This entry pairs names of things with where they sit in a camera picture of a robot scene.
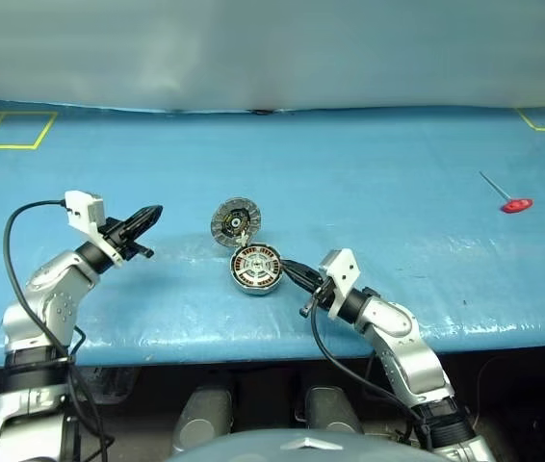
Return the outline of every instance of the black floor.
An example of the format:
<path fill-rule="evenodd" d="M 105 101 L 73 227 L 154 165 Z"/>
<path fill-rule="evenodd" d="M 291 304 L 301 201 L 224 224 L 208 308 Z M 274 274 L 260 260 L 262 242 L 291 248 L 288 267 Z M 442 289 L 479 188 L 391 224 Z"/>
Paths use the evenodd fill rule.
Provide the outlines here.
<path fill-rule="evenodd" d="M 474 418 L 480 410 L 477 430 L 498 461 L 545 461 L 545 348 L 447 355 L 442 361 L 459 400 Z M 347 364 L 364 372 L 366 361 Z M 384 383 L 381 371 L 374 371 L 373 381 Z M 147 367 L 128 399 L 101 408 L 117 437 L 110 459 L 168 458 L 172 429 L 190 393 L 215 382 L 233 390 L 234 431 L 300 426 L 303 393 L 314 384 L 341 386 L 368 433 L 402 428 L 394 409 L 366 400 L 358 385 L 323 361 Z M 83 453 L 95 444 L 85 438 Z"/>

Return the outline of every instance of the black cable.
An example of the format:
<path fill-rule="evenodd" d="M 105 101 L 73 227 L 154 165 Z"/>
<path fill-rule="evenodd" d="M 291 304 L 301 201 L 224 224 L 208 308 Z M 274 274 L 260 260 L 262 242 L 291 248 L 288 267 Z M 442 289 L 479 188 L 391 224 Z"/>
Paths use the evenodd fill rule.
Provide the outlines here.
<path fill-rule="evenodd" d="M 411 435 L 412 427 L 415 422 L 418 422 L 421 420 L 420 416 L 411 408 L 407 407 L 400 399 L 398 399 L 394 394 L 390 393 L 388 390 L 385 390 L 381 387 L 378 387 L 375 383 L 370 382 L 369 380 L 366 380 L 364 377 L 361 377 L 356 372 L 349 369 L 347 366 L 343 365 L 337 358 L 333 356 L 333 354 L 326 348 L 324 345 L 324 342 L 322 341 L 322 337 L 320 336 L 320 332 L 318 331 L 318 324 L 316 321 L 316 313 L 318 311 L 318 306 L 314 306 L 311 310 L 311 330 L 313 332 L 313 338 L 315 339 L 315 343 L 318 345 L 318 348 L 322 352 L 322 354 L 325 356 L 325 358 L 330 361 L 333 366 L 335 366 L 337 369 L 339 369 L 341 372 L 345 373 L 358 383 L 360 383 L 363 387 L 367 388 L 372 393 L 375 393 L 376 395 L 379 395 L 383 398 L 385 398 L 388 402 L 391 404 L 394 404 L 395 407 L 397 407 L 399 410 L 402 411 L 403 415 L 406 418 L 406 427 L 405 432 L 403 434 L 403 440 L 408 441 L 409 435 Z"/>
<path fill-rule="evenodd" d="M 80 403 L 80 400 L 78 399 L 78 394 L 76 391 L 76 386 L 73 383 L 73 377 L 69 375 L 67 377 L 67 387 L 69 388 L 69 395 L 73 398 L 71 399 L 71 404 L 73 405 L 73 408 L 76 412 L 76 415 L 78 416 L 79 421 L 82 423 L 84 428 L 92 435 L 99 437 L 99 434 L 97 432 L 97 429 L 94 426 L 94 423 L 92 423 L 89 418 L 86 415 L 86 412 L 82 408 L 82 404 Z M 115 441 L 114 436 L 105 435 L 106 437 L 106 448 L 109 448 Z M 90 462 L 93 460 L 97 455 L 101 453 L 101 448 L 93 452 L 91 455 L 89 455 L 83 462 Z"/>
<path fill-rule="evenodd" d="M 11 236 L 12 236 L 13 222 L 22 212 L 32 209 L 34 207 L 42 206 L 42 205 L 60 205 L 64 207 L 65 201 L 64 200 L 42 200 L 39 202 L 32 202 L 30 204 L 23 205 L 22 207 L 19 207 L 18 209 L 16 209 L 10 215 L 7 222 L 5 223 L 5 231 L 3 233 L 3 260 L 5 261 L 5 268 L 7 270 L 7 275 L 10 279 L 10 282 L 12 283 L 13 291 L 15 293 L 15 296 L 18 302 L 20 303 L 20 306 L 22 306 L 22 309 L 29 316 L 29 318 L 31 318 L 31 321 L 33 321 L 35 325 L 39 328 L 39 330 L 43 332 L 43 334 L 50 340 L 50 343 L 52 343 L 52 346 L 59 352 L 59 354 L 61 356 L 67 357 L 69 356 L 67 349 L 61 344 L 61 341 L 57 339 L 57 337 L 52 333 L 52 331 L 43 323 L 43 321 L 37 316 L 37 314 L 29 306 L 29 303 L 26 300 L 26 297 L 24 296 L 22 292 L 22 288 L 20 287 L 20 284 L 17 280 L 15 271 L 13 270 L 13 264 L 12 264 Z M 89 390 L 89 387 L 87 386 L 84 380 L 84 377 L 80 374 L 80 371 L 78 371 L 78 368 L 75 366 L 73 362 L 69 363 L 69 374 L 73 374 L 73 376 L 75 376 L 78 384 L 80 385 L 80 389 L 82 390 L 82 393 L 84 394 L 86 400 L 91 404 L 91 411 L 93 414 L 93 418 L 95 420 L 96 430 L 99 435 L 99 446 L 100 446 L 99 453 L 101 454 L 101 460 L 102 462 L 108 462 L 108 451 L 107 451 L 107 445 L 106 445 L 106 438 L 108 437 L 108 435 L 106 435 L 104 432 L 103 421 L 101 420 L 101 416 L 99 415 L 99 411 L 94 402 L 91 391 Z"/>
<path fill-rule="evenodd" d="M 80 349 L 80 347 L 82 346 L 82 344 L 87 340 L 87 334 L 85 334 L 84 330 L 82 330 L 80 327 L 78 327 L 77 325 L 74 325 L 73 330 L 75 330 L 78 333 L 78 335 L 80 336 L 80 340 L 75 345 L 75 347 L 71 350 L 71 356 L 75 356 L 78 350 Z"/>
<path fill-rule="evenodd" d="M 365 371 L 365 380 L 367 380 L 368 382 L 371 382 L 371 371 L 373 370 L 373 363 L 375 362 L 376 358 L 377 358 L 377 353 L 375 353 L 375 352 L 371 353 L 371 356 L 369 356 L 369 361 L 367 362 L 367 369 Z M 362 387 L 362 397 L 364 399 L 368 400 L 368 401 L 371 401 L 371 402 L 378 402 L 380 404 L 395 405 L 395 403 L 391 402 L 388 398 L 379 397 L 377 395 L 369 393 L 369 390 L 367 390 L 367 388 L 364 385 Z M 412 432 L 412 425 L 407 425 L 405 427 L 405 431 L 403 433 L 399 432 L 399 434 L 401 436 L 401 441 L 403 443 L 409 444 L 409 439 L 411 437 L 411 432 Z"/>

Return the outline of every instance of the blue table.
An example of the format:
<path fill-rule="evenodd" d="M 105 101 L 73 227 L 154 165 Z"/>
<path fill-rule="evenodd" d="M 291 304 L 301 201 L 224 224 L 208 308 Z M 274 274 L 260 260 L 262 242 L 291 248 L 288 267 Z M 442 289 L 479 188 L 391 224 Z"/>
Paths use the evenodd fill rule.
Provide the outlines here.
<path fill-rule="evenodd" d="M 286 279 L 253 297 L 230 280 L 231 250 L 209 223 L 237 195 L 262 211 L 257 241 L 285 258 L 317 266 L 331 248 L 352 248 L 361 287 L 411 309 L 437 351 L 545 345 L 545 131 L 513 110 L 154 115 L 0 103 L 0 111 L 37 112 L 0 121 L 0 143 L 12 146 L 0 148 L 0 322 L 13 298 L 1 238 L 14 208 L 71 189 L 101 194 L 116 218 L 165 206 L 141 238 L 155 257 L 108 271 L 82 303 L 81 364 L 319 356 L 298 315 L 305 292 Z M 544 126 L 545 113 L 524 115 Z M 502 213 L 479 170 L 533 207 Z M 13 234 L 20 279 L 80 243 L 62 209 L 24 215 Z M 320 321 L 332 351 L 368 353 L 348 326 Z"/>

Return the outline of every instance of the red handle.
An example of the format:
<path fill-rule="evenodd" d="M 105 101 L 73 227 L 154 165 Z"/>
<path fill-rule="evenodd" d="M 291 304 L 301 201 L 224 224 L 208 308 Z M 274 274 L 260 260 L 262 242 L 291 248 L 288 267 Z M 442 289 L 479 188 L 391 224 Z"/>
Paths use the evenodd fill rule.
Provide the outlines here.
<path fill-rule="evenodd" d="M 502 212 L 507 214 L 518 214 L 533 205 L 531 199 L 510 199 L 505 206 L 502 207 Z"/>

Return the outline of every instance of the wrinkled plastic cover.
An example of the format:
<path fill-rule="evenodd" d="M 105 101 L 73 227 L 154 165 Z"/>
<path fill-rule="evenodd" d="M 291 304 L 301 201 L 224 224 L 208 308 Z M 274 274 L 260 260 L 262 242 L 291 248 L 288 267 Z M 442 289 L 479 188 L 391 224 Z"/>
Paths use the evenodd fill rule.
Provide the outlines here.
<path fill-rule="evenodd" d="M 0 0 L 0 99 L 545 106 L 545 0 Z"/>
<path fill-rule="evenodd" d="M 304 450 L 317 448 L 323 450 Z M 435 454 L 383 437 L 322 430 L 254 430 L 215 438 L 175 457 L 180 462 L 437 462 Z"/>
<path fill-rule="evenodd" d="M 36 136 L 44 120 L 26 120 L 6 116 L 0 142 Z M 479 170 L 533 206 L 504 214 Z M 74 189 L 100 194 L 108 217 L 164 205 L 139 239 L 155 256 L 108 270 L 81 303 L 81 364 L 321 357 L 298 314 L 305 291 L 288 278 L 260 297 L 233 284 L 233 249 L 210 233 L 230 196 L 258 204 L 258 240 L 284 258 L 316 267 L 331 249 L 353 249 L 357 287 L 410 309 L 438 352 L 545 345 L 545 132 L 512 110 L 63 109 L 37 150 L 0 149 L 0 323 L 13 299 L 1 254 L 7 216 Z M 27 212 L 13 230 L 20 280 L 81 239 L 63 209 Z M 333 352 L 369 353 L 342 321 L 319 321 Z M 3 340 L 0 326 L 0 365 Z"/>

